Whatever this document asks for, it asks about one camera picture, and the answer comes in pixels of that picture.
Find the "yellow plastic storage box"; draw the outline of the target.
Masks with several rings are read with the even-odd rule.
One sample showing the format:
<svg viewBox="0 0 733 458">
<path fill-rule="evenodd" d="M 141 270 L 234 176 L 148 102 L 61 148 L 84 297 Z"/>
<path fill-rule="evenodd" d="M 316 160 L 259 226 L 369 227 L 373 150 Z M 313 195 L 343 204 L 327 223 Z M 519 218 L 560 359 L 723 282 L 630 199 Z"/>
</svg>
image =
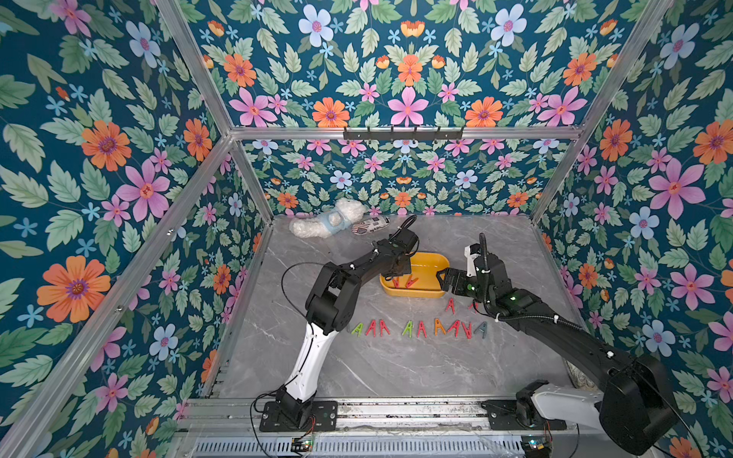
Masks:
<svg viewBox="0 0 733 458">
<path fill-rule="evenodd" d="M 450 261 L 438 253 L 418 252 L 410 258 L 412 272 L 401 277 L 380 278 L 384 292 L 391 297 L 412 299 L 439 299 L 446 292 L 441 289 L 437 274 L 450 267 Z M 410 289 L 405 288 L 410 276 L 419 281 Z"/>
</svg>

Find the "teal grey clothespin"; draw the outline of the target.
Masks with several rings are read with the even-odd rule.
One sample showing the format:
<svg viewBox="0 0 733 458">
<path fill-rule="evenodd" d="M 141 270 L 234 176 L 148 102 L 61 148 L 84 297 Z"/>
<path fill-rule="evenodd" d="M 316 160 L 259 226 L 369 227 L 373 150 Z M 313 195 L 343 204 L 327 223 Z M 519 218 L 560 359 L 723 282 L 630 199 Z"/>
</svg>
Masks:
<svg viewBox="0 0 733 458">
<path fill-rule="evenodd" d="M 473 335 L 475 335 L 475 337 L 477 338 L 485 339 L 487 336 L 487 332 L 488 332 L 488 323 L 482 322 L 473 330 Z"/>
</svg>

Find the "orange clothespin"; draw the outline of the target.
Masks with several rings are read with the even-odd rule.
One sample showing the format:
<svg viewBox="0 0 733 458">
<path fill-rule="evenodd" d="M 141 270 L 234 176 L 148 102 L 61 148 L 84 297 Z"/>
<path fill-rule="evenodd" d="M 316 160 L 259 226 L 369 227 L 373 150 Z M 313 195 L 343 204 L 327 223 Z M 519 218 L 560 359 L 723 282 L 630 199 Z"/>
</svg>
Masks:
<svg viewBox="0 0 733 458">
<path fill-rule="evenodd" d="M 439 318 L 434 319 L 434 335 L 438 336 L 440 334 L 446 335 L 448 331 L 446 330 L 445 326 L 443 326 L 441 320 Z"/>
</svg>

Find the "green clothespin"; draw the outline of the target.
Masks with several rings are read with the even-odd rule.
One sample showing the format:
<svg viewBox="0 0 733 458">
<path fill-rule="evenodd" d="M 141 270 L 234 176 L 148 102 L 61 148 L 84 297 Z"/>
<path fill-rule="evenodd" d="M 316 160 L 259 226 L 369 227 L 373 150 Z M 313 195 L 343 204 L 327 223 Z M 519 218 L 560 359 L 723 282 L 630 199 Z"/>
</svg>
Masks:
<svg viewBox="0 0 733 458">
<path fill-rule="evenodd" d="M 415 336 L 415 324 L 414 321 L 408 321 L 402 332 L 403 337 L 412 339 Z"/>
<path fill-rule="evenodd" d="M 353 328 L 353 330 L 351 331 L 351 334 L 359 337 L 363 334 L 363 332 L 364 332 L 364 325 L 360 323 L 360 324 L 357 324 L 355 328 Z"/>
</svg>

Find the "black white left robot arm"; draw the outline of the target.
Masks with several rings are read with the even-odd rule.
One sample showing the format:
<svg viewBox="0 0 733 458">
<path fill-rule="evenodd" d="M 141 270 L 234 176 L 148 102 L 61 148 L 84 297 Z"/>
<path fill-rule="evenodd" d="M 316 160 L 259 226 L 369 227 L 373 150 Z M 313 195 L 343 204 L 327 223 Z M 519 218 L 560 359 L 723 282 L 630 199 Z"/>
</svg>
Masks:
<svg viewBox="0 0 733 458">
<path fill-rule="evenodd" d="M 348 263 L 326 263 L 305 301 L 305 337 L 292 373 L 278 389 L 276 399 L 296 404 L 310 401 L 336 337 L 353 318 L 364 284 L 377 277 L 400 277 L 410 273 L 418 236 L 401 227 L 372 244 L 368 253 Z"/>
</svg>

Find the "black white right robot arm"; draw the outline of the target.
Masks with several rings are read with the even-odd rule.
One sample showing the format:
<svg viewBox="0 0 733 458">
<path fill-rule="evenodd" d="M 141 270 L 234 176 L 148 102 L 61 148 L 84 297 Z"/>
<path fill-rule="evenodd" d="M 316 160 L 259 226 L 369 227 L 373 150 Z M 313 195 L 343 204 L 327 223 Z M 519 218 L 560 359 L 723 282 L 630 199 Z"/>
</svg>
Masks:
<svg viewBox="0 0 733 458">
<path fill-rule="evenodd" d="M 470 271 L 437 273 L 442 290 L 472 299 L 492 320 L 542 342 L 596 387 L 587 391 L 536 382 L 526 410 L 603 431 L 634 455 L 645 454 L 679 424 L 669 372 L 659 360 L 635 357 L 564 319 L 538 295 L 513 286 L 496 255 L 471 255 L 468 263 Z"/>
</svg>

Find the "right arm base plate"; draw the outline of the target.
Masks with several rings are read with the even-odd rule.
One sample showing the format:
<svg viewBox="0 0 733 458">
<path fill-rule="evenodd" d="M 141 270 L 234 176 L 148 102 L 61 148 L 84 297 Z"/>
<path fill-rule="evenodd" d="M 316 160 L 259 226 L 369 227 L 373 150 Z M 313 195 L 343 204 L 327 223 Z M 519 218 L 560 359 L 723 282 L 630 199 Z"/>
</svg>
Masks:
<svg viewBox="0 0 733 458">
<path fill-rule="evenodd" d="M 486 411 L 493 431 L 566 431 L 567 423 L 548 420 L 517 400 L 485 400 L 480 403 Z"/>
</svg>

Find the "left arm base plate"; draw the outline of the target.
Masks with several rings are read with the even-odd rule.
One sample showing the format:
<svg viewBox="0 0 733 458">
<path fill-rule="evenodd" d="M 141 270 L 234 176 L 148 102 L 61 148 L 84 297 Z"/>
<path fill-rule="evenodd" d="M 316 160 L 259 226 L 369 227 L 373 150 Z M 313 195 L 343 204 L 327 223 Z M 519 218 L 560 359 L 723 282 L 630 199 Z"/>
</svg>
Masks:
<svg viewBox="0 0 733 458">
<path fill-rule="evenodd" d="M 304 406 L 284 406 L 270 401 L 265 404 L 259 432 L 329 432 L 335 431 L 339 404 L 335 401 L 313 401 Z"/>
</svg>

